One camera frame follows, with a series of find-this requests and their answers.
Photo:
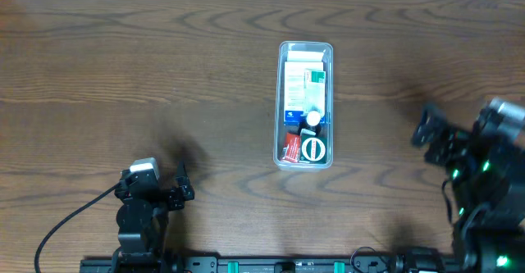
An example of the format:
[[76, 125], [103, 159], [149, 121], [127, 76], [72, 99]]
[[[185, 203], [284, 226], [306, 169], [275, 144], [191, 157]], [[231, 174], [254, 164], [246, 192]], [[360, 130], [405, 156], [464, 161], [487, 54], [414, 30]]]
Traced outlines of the blue medicine box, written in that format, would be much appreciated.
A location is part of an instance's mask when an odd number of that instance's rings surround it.
[[[285, 125], [298, 125], [307, 115], [303, 112], [304, 72], [306, 70], [324, 71], [324, 65], [321, 61], [285, 62], [283, 101], [283, 117]], [[325, 116], [321, 117], [321, 123], [324, 121]]]

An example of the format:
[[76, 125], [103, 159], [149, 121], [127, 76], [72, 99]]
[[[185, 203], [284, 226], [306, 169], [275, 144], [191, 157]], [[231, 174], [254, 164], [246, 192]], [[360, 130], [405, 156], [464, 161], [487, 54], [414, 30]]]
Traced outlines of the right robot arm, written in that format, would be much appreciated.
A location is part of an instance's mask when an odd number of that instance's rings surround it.
[[495, 98], [466, 130], [427, 105], [413, 132], [424, 160], [446, 172], [443, 187], [453, 254], [409, 248], [390, 261], [392, 272], [522, 272], [524, 270], [524, 131], [522, 107]]

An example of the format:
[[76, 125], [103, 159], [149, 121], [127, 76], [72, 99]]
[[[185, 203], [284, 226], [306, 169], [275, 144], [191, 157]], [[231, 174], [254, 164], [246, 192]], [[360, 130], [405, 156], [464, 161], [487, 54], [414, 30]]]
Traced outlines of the green square box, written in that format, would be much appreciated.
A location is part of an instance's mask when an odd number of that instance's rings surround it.
[[327, 157], [327, 141], [316, 136], [313, 131], [302, 129], [300, 132], [299, 161], [308, 164], [324, 164]]

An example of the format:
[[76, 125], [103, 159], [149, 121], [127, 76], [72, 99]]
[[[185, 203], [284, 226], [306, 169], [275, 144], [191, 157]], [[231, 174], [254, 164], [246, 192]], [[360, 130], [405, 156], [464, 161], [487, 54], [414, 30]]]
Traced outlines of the red orange medicine box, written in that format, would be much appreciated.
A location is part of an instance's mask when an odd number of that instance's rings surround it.
[[297, 134], [287, 133], [281, 152], [281, 161], [298, 163], [300, 159], [301, 138]]

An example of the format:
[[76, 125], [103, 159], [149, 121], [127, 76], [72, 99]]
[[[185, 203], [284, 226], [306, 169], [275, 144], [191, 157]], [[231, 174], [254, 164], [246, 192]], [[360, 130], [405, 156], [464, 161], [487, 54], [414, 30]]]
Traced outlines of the white green medicine box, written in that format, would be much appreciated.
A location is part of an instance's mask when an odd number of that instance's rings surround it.
[[304, 72], [303, 112], [316, 111], [320, 117], [326, 110], [326, 73], [324, 71], [306, 70]]

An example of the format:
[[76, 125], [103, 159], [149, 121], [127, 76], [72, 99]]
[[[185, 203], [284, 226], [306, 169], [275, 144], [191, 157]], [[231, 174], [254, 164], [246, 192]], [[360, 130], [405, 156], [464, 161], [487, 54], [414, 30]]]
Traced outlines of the clear plastic container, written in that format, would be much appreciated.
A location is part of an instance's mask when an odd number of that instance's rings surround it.
[[[284, 171], [319, 171], [331, 166], [334, 156], [334, 130], [333, 130], [333, 47], [329, 43], [308, 41], [285, 41], [279, 47], [278, 67], [276, 77], [276, 107], [274, 127], [274, 152], [273, 159], [276, 165]], [[324, 164], [290, 163], [281, 161], [281, 152], [287, 133], [299, 134], [298, 125], [285, 125], [283, 117], [284, 101], [284, 65], [286, 61], [321, 61], [326, 72], [326, 115], [321, 123], [322, 130], [318, 136], [326, 138], [327, 157]]]

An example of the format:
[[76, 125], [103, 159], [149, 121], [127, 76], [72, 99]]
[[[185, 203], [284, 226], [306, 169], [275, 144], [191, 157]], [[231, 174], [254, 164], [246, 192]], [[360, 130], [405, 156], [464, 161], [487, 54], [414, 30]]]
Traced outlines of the dark bottle white cap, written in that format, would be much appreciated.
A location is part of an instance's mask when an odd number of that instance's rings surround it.
[[299, 124], [300, 135], [318, 136], [321, 130], [321, 114], [318, 111], [310, 111]]

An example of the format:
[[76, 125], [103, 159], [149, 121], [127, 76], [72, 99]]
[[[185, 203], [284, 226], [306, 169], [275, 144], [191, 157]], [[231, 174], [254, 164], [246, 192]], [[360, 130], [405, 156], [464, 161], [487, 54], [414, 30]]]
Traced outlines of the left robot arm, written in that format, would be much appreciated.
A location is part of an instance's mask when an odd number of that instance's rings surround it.
[[182, 260], [164, 248], [169, 213], [194, 199], [185, 164], [176, 169], [176, 186], [162, 189], [155, 158], [136, 160], [121, 172], [115, 196], [120, 247], [112, 254], [110, 272], [182, 272]]

